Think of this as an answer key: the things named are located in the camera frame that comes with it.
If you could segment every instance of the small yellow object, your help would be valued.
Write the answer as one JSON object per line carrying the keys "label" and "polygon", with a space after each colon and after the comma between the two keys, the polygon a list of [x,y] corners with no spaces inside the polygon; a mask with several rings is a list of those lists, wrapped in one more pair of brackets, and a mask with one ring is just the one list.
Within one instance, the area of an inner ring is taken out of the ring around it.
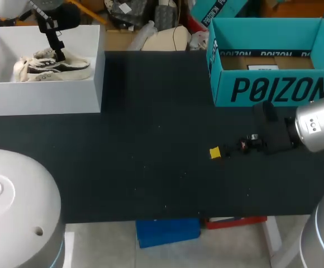
{"label": "small yellow object", "polygon": [[218,146],[213,148],[213,149],[210,149],[209,152],[211,153],[211,158],[212,159],[221,157]]}

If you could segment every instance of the white sneaker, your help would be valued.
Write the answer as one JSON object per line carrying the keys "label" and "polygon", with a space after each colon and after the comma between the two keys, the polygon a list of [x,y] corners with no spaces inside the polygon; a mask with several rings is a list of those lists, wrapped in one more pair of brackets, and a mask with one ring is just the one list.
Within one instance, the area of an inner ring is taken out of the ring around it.
{"label": "white sneaker", "polygon": [[78,58],[62,49],[65,60],[56,62],[52,49],[34,54],[33,58],[22,57],[16,62],[13,73],[17,82],[83,80],[92,75],[88,60]]}

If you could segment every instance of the white box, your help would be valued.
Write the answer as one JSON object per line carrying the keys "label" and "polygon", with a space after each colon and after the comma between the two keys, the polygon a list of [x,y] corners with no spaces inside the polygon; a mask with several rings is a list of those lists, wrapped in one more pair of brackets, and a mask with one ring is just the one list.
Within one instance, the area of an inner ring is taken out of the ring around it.
{"label": "white box", "polygon": [[15,82],[13,66],[49,47],[37,26],[0,27],[0,116],[99,113],[104,76],[104,28],[81,25],[61,32],[70,52],[90,60],[93,75],[79,81]]}

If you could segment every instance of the black cable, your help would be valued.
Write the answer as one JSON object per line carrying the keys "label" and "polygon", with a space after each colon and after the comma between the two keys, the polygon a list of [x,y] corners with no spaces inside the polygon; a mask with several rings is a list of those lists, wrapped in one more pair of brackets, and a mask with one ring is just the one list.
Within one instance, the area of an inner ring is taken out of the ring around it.
{"label": "black cable", "polygon": [[174,41],[174,32],[175,32],[175,30],[177,29],[177,27],[174,29],[174,31],[173,31],[173,43],[174,43],[174,49],[177,51],[177,48],[176,48],[176,46],[175,46],[175,41]]}

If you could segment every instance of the teal box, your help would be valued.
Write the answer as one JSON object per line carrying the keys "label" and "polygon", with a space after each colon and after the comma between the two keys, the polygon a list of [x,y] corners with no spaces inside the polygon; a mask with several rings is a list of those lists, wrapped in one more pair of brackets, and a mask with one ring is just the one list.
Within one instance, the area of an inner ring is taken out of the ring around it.
{"label": "teal box", "polygon": [[[314,69],[223,70],[220,55],[307,56]],[[215,18],[209,26],[207,61],[217,107],[315,101],[324,97],[324,19]]]}
{"label": "teal box", "polygon": [[208,27],[214,17],[234,18],[247,0],[197,0],[192,16]]}

